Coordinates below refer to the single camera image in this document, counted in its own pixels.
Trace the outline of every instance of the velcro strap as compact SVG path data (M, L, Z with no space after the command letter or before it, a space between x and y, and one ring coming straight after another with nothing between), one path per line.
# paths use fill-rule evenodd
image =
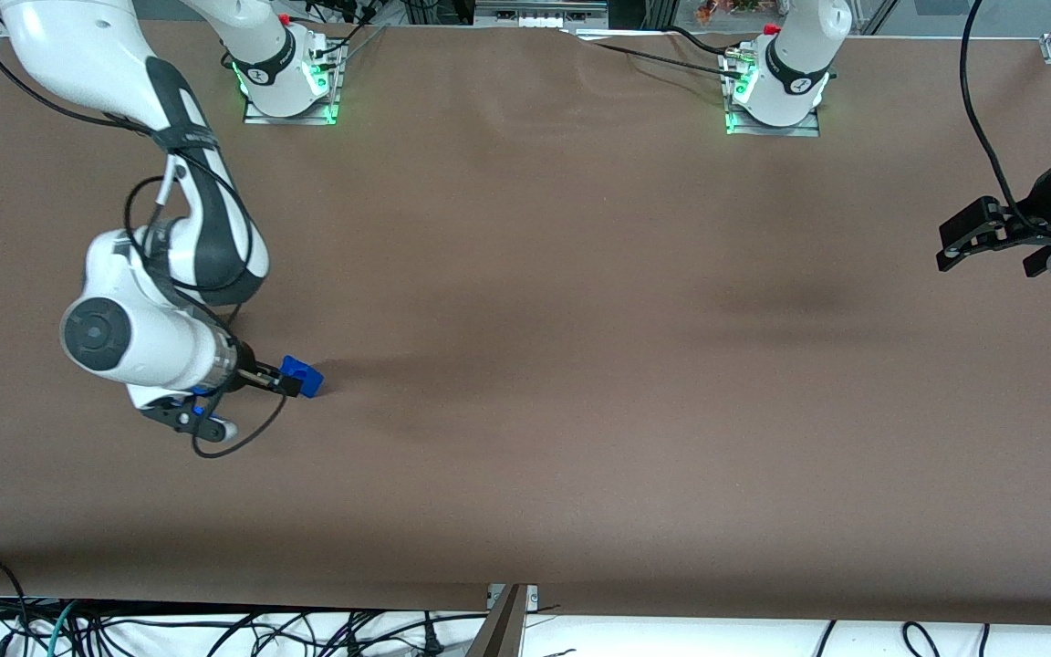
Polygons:
M170 125L165 129L158 129L149 135L151 141L166 153L174 152L185 148L213 148L218 149L218 137L212 129L204 125L191 123L188 125Z

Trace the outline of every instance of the teal cable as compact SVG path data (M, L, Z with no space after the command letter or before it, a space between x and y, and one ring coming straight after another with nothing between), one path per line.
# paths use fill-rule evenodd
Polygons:
M59 612L59 618L55 619L55 624L51 625L51 641L46 644L46 657L55 657L55 644L59 641L59 631L63 628L63 623L67 622L67 615L71 614L71 608L76 605L75 599L67 603L67 607L63 608L63 612Z

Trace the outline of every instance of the blue block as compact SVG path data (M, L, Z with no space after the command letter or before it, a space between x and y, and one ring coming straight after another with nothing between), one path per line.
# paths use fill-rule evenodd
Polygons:
M303 387L300 388L300 394L307 398L317 394L318 386L322 386L322 373L293 355L283 357L283 366L279 371L288 377L301 379Z

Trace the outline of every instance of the white floor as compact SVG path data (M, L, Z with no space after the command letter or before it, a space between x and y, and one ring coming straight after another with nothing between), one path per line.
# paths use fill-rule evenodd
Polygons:
M292 615L271 617L273 623L285 623ZM206 619L234 620L239 616L205 616ZM158 617L168 620L169 617ZM171 617L183 620L186 617ZM344 620L346 614L313 616L315 633L326 639ZM359 639L376 636L393 628L423 619L421 612L392 612L369 625ZM455 645L470 640L478 631L479 620L438 623L437 635L442 645ZM901 624L898 622L862 622L840 620L833 629L825 657L906 657ZM575 650L571 657L812 657L825 622L823 620L741 620L741 619L627 619L602 616L531 616L526 632L522 657L552 657ZM942 657L975 656L980 625L929 623L930 632ZM308 631L302 623L287 629L303 636ZM109 635L137 657L204 657L221 629L160 629L125 625ZM0 639L4 636L0 624ZM405 638L420 644L423 633L407 633ZM236 633L218 650L218 657L246 656L253 644L253 633ZM930 650L918 643L923 656ZM21 654L21 641L13 646L12 656ZM304 648L282 640L268 646L263 657L301 657ZM401 657L413 654L408 645L389 641L375 645L371 656ZM988 640L988 657L1051 656L1051 627L995 625Z

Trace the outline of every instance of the table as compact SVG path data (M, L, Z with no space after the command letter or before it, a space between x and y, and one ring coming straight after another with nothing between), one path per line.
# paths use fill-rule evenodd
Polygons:
M934 266L996 190L956 42L851 38L822 137L772 139L725 135L706 74L531 29L389 29L338 125L243 126L207 26L145 26L271 249L239 335L333 391L204 461L67 361L85 246L163 161L0 76L0 557L29 593L1051 623L1051 279ZM1051 66L971 59L1025 194Z

